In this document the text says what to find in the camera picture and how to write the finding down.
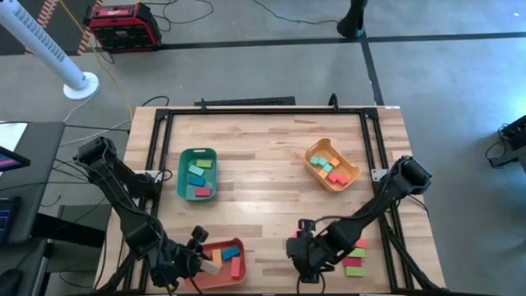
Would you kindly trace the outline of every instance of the tower fan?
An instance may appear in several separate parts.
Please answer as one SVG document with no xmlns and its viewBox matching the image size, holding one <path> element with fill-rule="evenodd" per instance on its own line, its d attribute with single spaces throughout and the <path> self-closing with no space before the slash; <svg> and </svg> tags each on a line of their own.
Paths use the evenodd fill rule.
<svg viewBox="0 0 526 296">
<path fill-rule="evenodd" d="M 64 80 L 69 99 L 88 99 L 99 91 L 99 78 L 81 69 L 17 0 L 0 0 L 0 24 Z"/>
</svg>

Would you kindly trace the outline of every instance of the wooden table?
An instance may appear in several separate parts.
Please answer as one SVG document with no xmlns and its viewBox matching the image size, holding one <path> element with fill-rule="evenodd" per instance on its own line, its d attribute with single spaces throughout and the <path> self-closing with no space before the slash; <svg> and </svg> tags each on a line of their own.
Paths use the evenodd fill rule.
<svg viewBox="0 0 526 296">
<path fill-rule="evenodd" d="M 390 164 L 401 155 L 411 155 L 400 109 L 378 108 L 378 113 Z M 124 162 L 132 169 L 145 167 L 154 115 L 155 108 L 136 110 L 124 157 Z M 369 130 L 374 138 L 371 124 Z M 329 137 L 335 148 L 362 171 L 358 180 L 340 194 L 327 192 L 303 167 L 303 152 L 322 137 Z M 199 224 L 210 232 L 208 243 L 236 237 L 243 241 L 247 250 L 245 281 L 206 290 L 205 294 L 295 293 L 298 273 L 286 257 L 284 245 L 298 219 L 350 215 L 372 197 L 358 116 L 178 115 L 174 118 L 171 139 L 167 169 L 171 169 L 174 176 L 164 183 L 159 207 L 159 219 L 168 236 L 186 243 L 193 227 Z M 160 136 L 155 168 L 158 167 L 161 141 Z M 210 147 L 218 153 L 218 194 L 213 201 L 189 203 L 177 197 L 179 155 L 193 147 Z M 380 167 L 376 145 L 373 148 Z M 399 205 L 399 213 L 409 253 L 431 280 L 444 286 L 426 212 L 406 198 Z M 107 282 L 117 267 L 122 239 L 119 223 L 113 212 L 108 224 L 108 258 L 100 285 Z M 326 293 L 390 290 L 377 222 L 365 228 L 362 237 L 369 240 L 363 263 L 366 275 L 346 277 L 343 266 L 338 264 L 335 272 L 325 274 Z M 395 251 L 394 260 L 399 285 L 403 287 Z M 138 285 L 140 266 L 136 265 L 132 288 Z M 316 284 L 301 286 L 302 293 L 320 290 L 321 286 Z M 179 293 L 190 291 L 192 289 L 183 284 L 178 290 Z M 166 289 L 154 287 L 150 281 L 146 292 L 166 294 Z"/>
</svg>

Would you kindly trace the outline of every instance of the concrete floor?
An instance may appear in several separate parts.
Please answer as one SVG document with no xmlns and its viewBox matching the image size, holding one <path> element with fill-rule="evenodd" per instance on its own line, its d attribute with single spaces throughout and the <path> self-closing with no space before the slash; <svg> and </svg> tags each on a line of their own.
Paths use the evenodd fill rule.
<svg viewBox="0 0 526 296">
<path fill-rule="evenodd" d="M 348 7 L 347 0 L 261 1 L 280 15 L 309 21 L 338 20 Z M 175 25 L 164 42 L 338 37 L 335 24 L 277 20 L 248 0 L 213 4 L 212 16 Z M 183 21 L 207 11 L 204 3 L 182 0 L 167 14 Z M 526 2 L 376 0 L 367 8 L 366 28 L 369 36 L 525 32 Z M 502 123 L 526 113 L 526 39 L 381 43 L 371 44 L 371 52 L 385 104 L 402 107 L 413 153 L 435 175 L 426 203 L 448 288 L 523 295 L 526 176 L 513 164 L 491 169 L 484 152 Z M 93 54 L 73 60 L 99 75 L 102 89 L 69 123 L 109 127 L 127 120 L 122 98 Z M 359 44 L 166 50 L 116 55 L 115 61 L 105 66 L 117 74 L 134 106 L 155 95 L 168 95 L 171 105 L 285 95 L 296 96 L 297 104 L 325 104 L 332 92 L 341 104 L 374 104 Z M 63 120 L 76 105 L 63 97 L 60 80 L 36 58 L 0 57 L 0 65 L 2 120 Z M 146 72 L 145 66 L 152 70 Z M 67 129 L 64 141 L 89 134 Z M 127 135 L 106 135 L 122 156 Z M 58 156 L 71 158 L 80 144 L 63 147 Z M 50 185 L 44 203 L 58 194 L 66 205 L 102 198 L 96 188 L 79 192 Z M 93 282 L 92 274 L 71 276 L 78 284 Z M 72 291 L 85 290 L 53 278 L 48 295 Z"/>
</svg>

